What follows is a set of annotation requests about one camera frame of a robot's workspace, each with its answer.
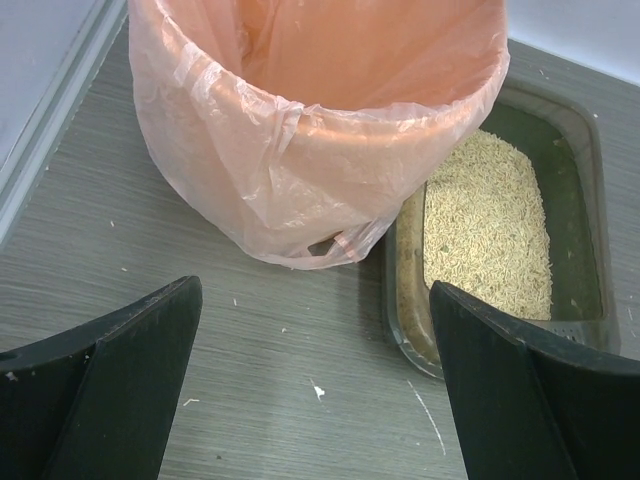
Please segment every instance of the white wall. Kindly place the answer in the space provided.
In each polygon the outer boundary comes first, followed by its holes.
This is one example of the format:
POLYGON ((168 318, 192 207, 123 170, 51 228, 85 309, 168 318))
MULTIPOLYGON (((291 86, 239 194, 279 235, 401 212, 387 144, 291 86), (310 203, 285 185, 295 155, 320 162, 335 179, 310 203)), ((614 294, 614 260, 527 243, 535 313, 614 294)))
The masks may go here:
POLYGON ((507 0, 511 38, 640 85, 640 0, 507 0))
POLYGON ((0 0, 0 169, 95 0, 0 0))

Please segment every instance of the bin liner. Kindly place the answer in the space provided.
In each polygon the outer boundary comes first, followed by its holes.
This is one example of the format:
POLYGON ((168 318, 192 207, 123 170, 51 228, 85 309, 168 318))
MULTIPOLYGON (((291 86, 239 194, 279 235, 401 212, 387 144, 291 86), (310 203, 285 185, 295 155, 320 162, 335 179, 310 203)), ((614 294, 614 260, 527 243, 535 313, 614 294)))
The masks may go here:
POLYGON ((129 12, 154 163, 247 254, 296 269, 363 259, 486 118, 509 63, 504 0, 129 0, 129 12))

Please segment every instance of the floor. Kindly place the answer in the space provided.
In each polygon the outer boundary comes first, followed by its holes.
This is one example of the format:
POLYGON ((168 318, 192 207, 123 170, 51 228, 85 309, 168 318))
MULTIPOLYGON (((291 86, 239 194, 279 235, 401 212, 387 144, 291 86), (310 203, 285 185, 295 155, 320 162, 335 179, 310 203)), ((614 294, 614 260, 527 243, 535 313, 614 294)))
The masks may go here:
MULTIPOLYGON (((640 89, 512 54, 515 76, 597 115, 622 353, 640 359, 640 89)), ((0 351, 195 274, 204 309, 160 478, 466 478, 444 385, 384 341, 381 253, 290 271, 191 210, 138 129, 125 26, 0 256, 0 351)))

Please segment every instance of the litter box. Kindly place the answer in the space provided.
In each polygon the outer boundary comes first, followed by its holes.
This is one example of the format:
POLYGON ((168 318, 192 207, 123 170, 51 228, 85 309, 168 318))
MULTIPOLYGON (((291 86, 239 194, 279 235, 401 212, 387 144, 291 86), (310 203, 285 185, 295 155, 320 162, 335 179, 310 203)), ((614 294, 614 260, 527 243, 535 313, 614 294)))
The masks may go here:
MULTIPOLYGON (((619 351, 602 156, 591 116, 550 92, 507 79, 481 130, 526 154, 550 238, 551 320, 526 319, 602 351, 619 351)), ((424 280, 425 188, 409 198, 385 239, 388 335, 423 372, 442 378, 424 280)))

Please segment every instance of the pink plastic bag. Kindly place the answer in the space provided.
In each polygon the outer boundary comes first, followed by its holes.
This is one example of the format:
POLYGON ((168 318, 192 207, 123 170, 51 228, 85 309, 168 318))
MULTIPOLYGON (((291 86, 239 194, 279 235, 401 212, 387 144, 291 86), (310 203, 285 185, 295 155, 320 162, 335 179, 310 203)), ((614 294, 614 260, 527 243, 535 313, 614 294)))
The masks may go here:
POLYGON ((129 0, 129 10, 154 162, 246 253, 298 269, 363 259, 489 114, 509 63, 504 0, 129 0))

